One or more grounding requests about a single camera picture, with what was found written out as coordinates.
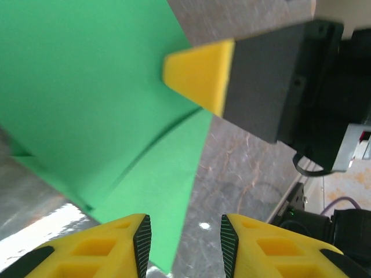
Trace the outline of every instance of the rectangular hole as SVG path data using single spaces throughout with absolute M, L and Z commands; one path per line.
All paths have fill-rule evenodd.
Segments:
M 72 255 L 108 256 L 115 244 L 115 239 L 93 238 L 84 240 L 72 251 Z
M 60 265 L 51 275 L 53 278 L 94 278 L 100 265 L 69 263 Z
M 284 237 L 266 237 L 256 240 L 267 256 L 299 256 L 303 252 L 295 242 Z
M 130 226 L 130 222 L 124 222 L 117 226 L 115 226 L 116 229 L 127 229 Z
M 310 264 L 277 265 L 276 268 L 283 278 L 323 278 L 327 277 L 325 271 L 319 266 Z

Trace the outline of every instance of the gray floor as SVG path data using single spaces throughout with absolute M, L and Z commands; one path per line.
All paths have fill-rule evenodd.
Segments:
M 310 0 L 170 0 L 193 45 L 226 37 L 246 36 L 309 18 Z M 68 200 L 8 157 L 0 136 L 0 246 L 16 242 L 19 250 L 0 258 L 14 260 L 41 241 L 79 231 L 96 222 L 71 208 Z M 267 220 L 290 184 L 297 178 L 293 151 L 283 144 L 269 145 L 226 121 L 214 118 L 195 178 L 187 217 L 171 276 L 224 277 L 220 252 L 220 216 L 240 213 Z M 32 225 L 68 211 L 62 227 L 45 225 L 35 239 Z M 166 277 L 150 265 L 148 277 Z

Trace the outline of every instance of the yellow 3d printed part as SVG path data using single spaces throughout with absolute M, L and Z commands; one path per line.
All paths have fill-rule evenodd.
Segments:
M 227 278 L 348 277 L 320 251 L 336 247 L 258 220 L 224 215 L 220 237 Z
M 47 242 L 1 278 L 144 278 L 151 247 L 149 215 L 119 220 Z
M 234 40 L 229 39 L 166 56 L 165 84 L 222 116 L 234 45 Z

